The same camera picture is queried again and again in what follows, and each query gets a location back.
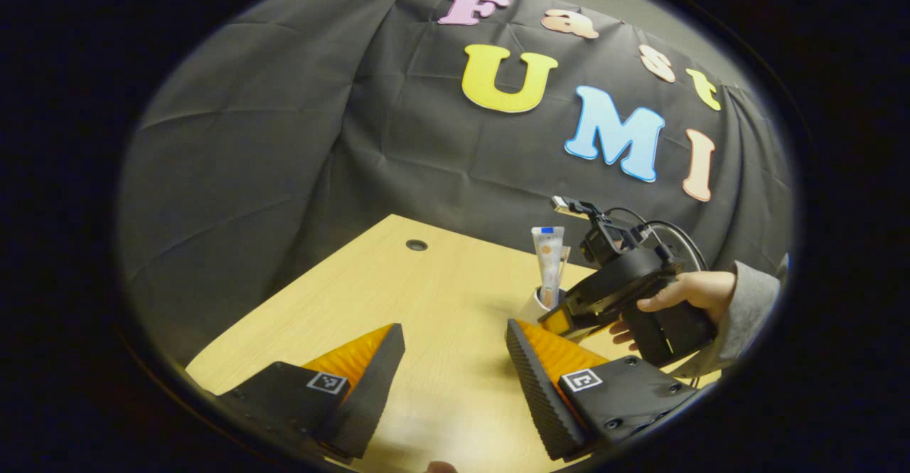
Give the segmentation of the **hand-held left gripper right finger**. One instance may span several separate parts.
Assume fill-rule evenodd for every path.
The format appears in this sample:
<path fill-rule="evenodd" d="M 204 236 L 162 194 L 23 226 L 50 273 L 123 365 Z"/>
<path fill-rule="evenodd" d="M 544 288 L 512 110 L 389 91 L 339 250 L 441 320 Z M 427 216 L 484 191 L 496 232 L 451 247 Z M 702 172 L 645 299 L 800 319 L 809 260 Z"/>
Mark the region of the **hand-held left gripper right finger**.
<path fill-rule="evenodd" d="M 526 321 L 507 321 L 506 346 L 553 460 L 571 462 L 637 440 L 701 395 L 634 354 L 608 360 Z"/>

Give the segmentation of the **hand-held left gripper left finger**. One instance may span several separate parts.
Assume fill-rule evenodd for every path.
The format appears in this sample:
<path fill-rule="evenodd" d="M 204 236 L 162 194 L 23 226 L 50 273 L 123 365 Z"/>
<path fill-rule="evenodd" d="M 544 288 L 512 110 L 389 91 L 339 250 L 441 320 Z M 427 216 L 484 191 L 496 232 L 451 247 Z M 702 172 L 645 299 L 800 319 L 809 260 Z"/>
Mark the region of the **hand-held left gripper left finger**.
<path fill-rule="evenodd" d="M 403 328 L 388 324 L 302 366 L 270 363 L 218 400 L 288 450 L 350 464 L 366 454 L 404 354 Z"/>

